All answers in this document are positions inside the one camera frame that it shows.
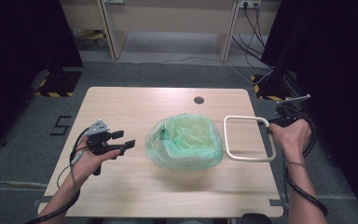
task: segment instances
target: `wooden table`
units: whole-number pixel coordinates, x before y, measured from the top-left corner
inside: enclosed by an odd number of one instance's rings
[[[202,97],[199,105],[195,97]],[[52,196],[56,180],[68,165],[78,135],[97,119],[124,137],[110,144],[136,139],[134,148],[116,161],[106,161],[99,176],[91,176],[81,189],[69,217],[241,217],[245,213],[282,215],[269,163],[232,161],[228,157],[206,171],[173,172],[146,155],[145,136],[161,119],[178,114],[209,117],[223,136],[227,115],[254,116],[246,90],[180,88],[90,88],[77,114],[45,196]],[[229,144],[237,155],[266,156],[254,121],[228,124]],[[45,206],[41,203],[39,212]]]

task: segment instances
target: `electrical outlet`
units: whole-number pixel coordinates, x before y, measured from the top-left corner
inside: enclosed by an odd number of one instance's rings
[[[260,7],[261,4],[261,0],[242,0],[240,2],[240,7],[243,7],[243,3],[247,2],[248,3],[248,7],[247,8],[256,8],[256,7]]]

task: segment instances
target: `gray carpet floor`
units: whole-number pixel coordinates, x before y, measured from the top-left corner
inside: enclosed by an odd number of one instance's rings
[[[260,70],[254,68],[235,67],[244,75],[240,77],[228,67],[211,65],[85,62],[84,66],[73,97],[34,97],[8,131],[8,144],[0,147],[0,223],[23,223],[36,216],[38,201],[44,194],[70,128],[66,135],[49,134],[62,131],[54,128],[59,116],[71,116],[61,121],[62,125],[71,127],[89,87],[246,89],[257,116],[276,118],[273,109],[276,103],[256,99],[253,85],[244,78],[260,74]],[[45,75],[46,71],[42,71],[35,79],[36,87]],[[268,139],[263,137],[269,149]],[[307,157],[310,177],[321,201],[329,209],[327,220],[329,223],[358,223],[358,202],[340,169],[326,158],[327,149],[323,139],[319,138]],[[271,168],[284,200],[281,157],[271,164]],[[286,223],[287,216],[272,221]],[[65,223],[87,222],[86,218],[68,217],[65,220]]]

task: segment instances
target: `black curtain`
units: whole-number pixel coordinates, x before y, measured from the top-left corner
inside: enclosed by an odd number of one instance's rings
[[[265,63],[274,65],[282,49],[290,47],[285,40],[306,4],[300,2],[282,1],[263,55]],[[310,94],[308,106],[318,131],[358,198],[358,4],[322,1],[313,19],[304,27],[310,34],[296,54],[288,56],[287,68],[296,72],[301,90]]]
[[[58,0],[0,1],[0,137],[39,72],[82,66]]]

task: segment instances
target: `forearm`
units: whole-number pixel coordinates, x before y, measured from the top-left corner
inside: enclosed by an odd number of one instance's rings
[[[61,187],[54,194],[51,201],[46,205],[46,207],[39,214],[39,217],[45,216],[52,212],[57,211],[58,209],[67,205],[75,196],[76,192],[80,189],[80,187],[84,184],[82,180],[76,180],[76,186],[74,185],[74,180],[72,175],[69,174],[65,180],[63,181]],[[58,216],[49,219],[45,223],[62,223],[66,215],[66,211],[59,214]]]
[[[305,166],[291,163],[296,162],[305,165],[302,155],[289,156],[287,166],[290,179],[309,195],[317,198],[316,191],[310,181],[307,168]],[[291,190],[290,194],[290,213],[289,223],[326,223],[323,212],[313,203]]]

